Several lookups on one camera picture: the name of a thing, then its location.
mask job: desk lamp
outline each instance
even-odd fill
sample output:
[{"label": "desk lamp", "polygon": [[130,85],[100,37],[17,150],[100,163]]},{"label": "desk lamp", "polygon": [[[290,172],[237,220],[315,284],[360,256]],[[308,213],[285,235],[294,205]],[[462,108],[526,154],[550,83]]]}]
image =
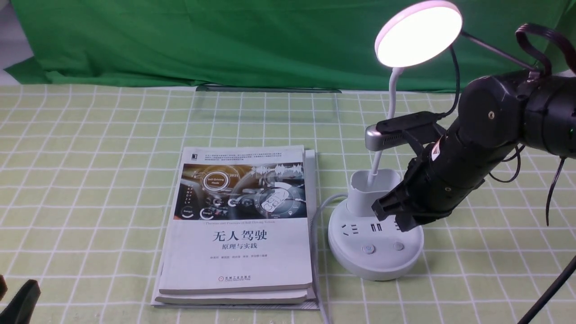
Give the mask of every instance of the desk lamp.
[{"label": "desk lamp", "polygon": [[[418,65],[448,48],[460,34],[462,16],[450,2],[416,3],[392,17],[374,43],[378,61],[392,68],[387,119],[396,107],[396,81],[405,68]],[[378,168],[387,145],[374,126],[366,130],[366,147],[375,152],[371,170],[354,172],[347,198],[332,212],[328,243],[336,260],[365,280],[393,280],[416,264],[424,246],[421,227],[399,230],[394,217],[378,221],[371,209],[374,201],[396,187],[401,176],[389,168]]]}]

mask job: book cover image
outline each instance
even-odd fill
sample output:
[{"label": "book cover image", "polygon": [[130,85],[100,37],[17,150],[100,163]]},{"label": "book cover image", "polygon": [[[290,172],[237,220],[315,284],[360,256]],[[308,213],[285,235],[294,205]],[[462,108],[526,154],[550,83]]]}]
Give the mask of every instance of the book cover image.
[{"label": "book cover image", "polygon": [[306,218],[302,163],[183,165],[175,220]]}]

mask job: black clip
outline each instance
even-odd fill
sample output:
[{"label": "black clip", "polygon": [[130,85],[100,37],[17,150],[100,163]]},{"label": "black clip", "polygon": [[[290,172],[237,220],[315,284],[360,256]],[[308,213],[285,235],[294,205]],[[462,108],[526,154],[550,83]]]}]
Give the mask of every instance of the black clip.
[{"label": "black clip", "polygon": [[[0,300],[8,286],[0,274]],[[28,280],[16,293],[12,301],[0,313],[0,324],[29,324],[36,303],[40,298],[40,287],[36,280]]]}]

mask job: table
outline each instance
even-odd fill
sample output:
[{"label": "table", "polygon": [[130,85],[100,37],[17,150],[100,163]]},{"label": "table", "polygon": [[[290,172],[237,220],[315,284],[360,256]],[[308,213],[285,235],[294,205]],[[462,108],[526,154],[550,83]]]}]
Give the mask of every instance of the table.
[{"label": "table", "polygon": [[[318,151],[319,199],[370,167],[364,129],[386,93],[214,93],[93,85],[0,87],[0,273],[42,295],[32,323],[320,324],[317,311],[159,310],[149,306],[183,146],[303,144]],[[452,95],[401,93],[397,114],[446,111]],[[454,115],[442,120],[447,127]],[[408,146],[384,152],[399,172]],[[347,273],[320,231],[323,295],[334,324],[516,323],[576,251],[576,165],[525,149],[515,182],[490,178],[454,214],[425,226],[406,277]],[[516,162],[498,166],[507,179]],[[576,281],[534,323],[576,317]]]}]

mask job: book cover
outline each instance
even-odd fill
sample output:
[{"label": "book cover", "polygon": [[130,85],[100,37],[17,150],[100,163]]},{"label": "book cover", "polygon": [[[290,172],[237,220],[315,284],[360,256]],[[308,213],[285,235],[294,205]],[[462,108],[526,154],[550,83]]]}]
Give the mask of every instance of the book cover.
[{"label": "book cover", "polygon": [[159,293],[312,284],[304,147],[185,148]]}]

